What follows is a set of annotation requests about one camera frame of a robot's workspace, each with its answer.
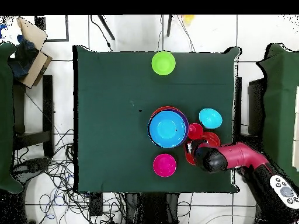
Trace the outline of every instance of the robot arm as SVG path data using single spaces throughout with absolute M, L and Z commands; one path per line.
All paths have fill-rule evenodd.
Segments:
M 272 224 L 299 220 L 299 189 L 266 157 L 244 143 L 215 147 L 202 140 L 191 143 L 196 165 L 209 173 L 245 167 L 246 182 L 261 211 Z

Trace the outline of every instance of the white tile floor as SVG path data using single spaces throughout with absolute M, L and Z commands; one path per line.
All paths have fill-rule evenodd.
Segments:
M 25 16 L 30 22 L 33 16 Z M 46 16 L 48 39 L 65 39 L 65 16 Z M 93 16 L 103 30 L 111 44 L 113 51 L 156 51 L 161 32 L 159 15 L 122 15 L 105 16 L 105 20 L 114 34 L 116 41 L 112 41 L 102 26 L 97 16 Z M 164 50 L 175 52 L 190 51 L 190 42 L 183 31 L 177 17 L 173 18 L 171 35 L 166 36 L 168 16 L 164 16 Z M 252 80 L 263 77 L 262 71 L 255 61 L 263 59 L 265 48 L 269 43 L 283 43 L 292 50 L 299 49 L 298 16 L 282 15 L 196 15 L 190 26 L 186 26 L 190 38 L 197 52 L 224 52 L 228 47 L 238 46 L 242 48 L 238 75 L 242 77 L 242 123 L 246 132 L 248 125 L 248 95 L 246 87 Z M 68 16 L 69 42 L 47 42 L 42 51 L 53 57 L 53 61 L 46 70 L 46 75 L 53 76 L 54 83 L 54 124 L 55 141 L 60 136 L 57 133 L 66 133 L 73 128 L 73 71 L 72 71 L 72 45 L 83 45 L 94 51 L 109 51 L 100 30 L 91 23 L 89 16 Z M 162 49 L 162 38 L 159 42 L 159 50 Z M 42 82 L 32 89 L 27 89 L 28 95 L 42 108 L 41 101 Z M 26 99 L 25 124 L 27 132 L 41 131 L 42 113 L 29 100 Z M 73 132 L 64 137 L 64 142 L 71 142 Z M 42 157 L 40 146 L 30 147 L 27 159 Z M 60 152 L 56 159 L 64 159 L 64 153 Z M 232 194 L 192 194 L 180 195 L 179 201 L 187 201 L 192 204 L 190 214 L 181 216 L 180 224 L 252 224 L 255 214 L 255 200 L 246 184 L 236 174 L 236 184 L 240 192 Z M 45 175 L 34 178 L 26 195 L 26 210 L 30 219 L 39 222 L 44 218 L 43 211 L 47 201 L 41 205 L 39 199 L 43 194 L 49 194 L 53 190 L 53 182 Z M 112 193 L 105 193 L 104 199 L 114 197 Z M 45 219 L 43 224 L 57 224 L 66 210 L 66 206 L 53 206 L 50 214 L 55 219 Z M 178 215 L 185 215 L 189 211 L 186 203 L 178 206 Z M 89 224 L 81 214 L 68 211 L 60 224 Z

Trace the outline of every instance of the blue bowl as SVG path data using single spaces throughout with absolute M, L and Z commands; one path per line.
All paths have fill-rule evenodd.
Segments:
M 207 129 L 216 129 L 222 124 L 222 116 L 214 109 L 205 108 L 199 112 L 199 121 Z
M 148 135 L 152 142 L 162 148 L 173 148 L 180 145 L 186 134 L 183 118 L 174 111 L 161 111 L 148 123 Z

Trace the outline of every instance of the cardboard box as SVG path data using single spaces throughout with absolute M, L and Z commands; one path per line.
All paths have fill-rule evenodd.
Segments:
M 17 21 L 24 38 L 31 41 L 35 48 L 39 50 L 37 57 L 29 69 L 28 75 L 23 80 L 20 80 L 20 82 L 27 87 L 32 88 L 32 86 L 36 86 L 40 82 L 40 79 L 43 77 L 44 72 L 52 60 L 50 56 L 40 51 L 47 39 L 47 34 L 21 17 L 17 18 Z

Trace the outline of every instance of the stacked bowls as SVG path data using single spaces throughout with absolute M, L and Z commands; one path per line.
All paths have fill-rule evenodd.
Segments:
M 175 107 L 161 107 L 154 111 L 148 123 L 148 136 L 162 148 L 174 148 L 184 143 L 189 123 L 186 116 Z

